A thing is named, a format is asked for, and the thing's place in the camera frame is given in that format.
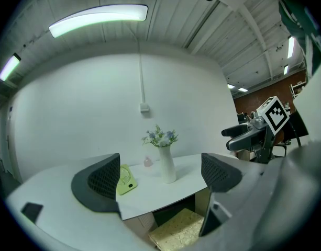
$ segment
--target white vase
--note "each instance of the white vase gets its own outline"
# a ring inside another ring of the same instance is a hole
[[[171,146],[158,148],[160,154],[161,175],[165,183],[172,183],[176,180],[176,173],[170,148]]]

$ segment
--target yellow fan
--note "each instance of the yellow fan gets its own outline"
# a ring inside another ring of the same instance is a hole
[[[126,192],[137,187],[137,182],[132,175],[128,165],[120,166],[120,177],[117,183],[117,192],[119,195],[123,195]]]

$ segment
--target table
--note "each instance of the table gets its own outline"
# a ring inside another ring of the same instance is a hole
[[[232,158],[218,157],[239,168],[243,174],[255,168],[257,175],[260,172],[257,172],[257,167],[263,166],[239,161],[232,156]],[[41,171],[18,187],[7,198],[6,203],[20,219],[25,219],[20,211],[27,202],[42,204],[44,207],[36,221],[37,227],[62,243],[79,250],[90,248],[103,250],[103,247],[109,244],[104,235],[113,233],[111,232],[113,227],[106,226],[112,214],[95,213],[85,208],[71,191],[73,176],[101,160],[101,156],[92,157],[85,161]],[[143,165],[130,167],[138,187],[125,195],[116,196],[123,220],[165,207],[206,187],[201,177],[201,154],[178,157],[173,161],[177,181],[172,184],[161,181],[157,162],[150,168],[145,168]]]

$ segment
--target fluorescent ceiling light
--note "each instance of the fluorescent ceiling light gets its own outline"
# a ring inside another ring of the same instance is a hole
[[[105,21],[135,20],[144,21],[148,12],[145,5],[111,5],[87,9],[63,18],[52,24],[49,30],[58,37],[77,28]]]
[[[20,57],[15,53],[12,57],[8,60],[7,64],[5,64],[4,68],[0,73],[0,79],[5,81],[10,73],[14,70],[14,68],[19,64]]]
[[[284,68],[284,74],[288,73],[288,65],[285,66]]]
[[[294,37],[290,37],[288,39],[288,55],[287,55],[288,59],[293,55],[293,50],[294,50]]]

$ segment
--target brown wall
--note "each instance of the brown wall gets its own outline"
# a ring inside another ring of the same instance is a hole
[[[246,112],[247,114],[250,114],[262,105],[269,97],[273,96],[277,96],[282,104],[289,102],[291,112],[295,112],[290,85],[296,85],[297,82],[300,81],[304,82],[305,79],[306,72],[301,71],[273,85],[267,86],[243,97],[236,98],[234,102],[237,113]]]

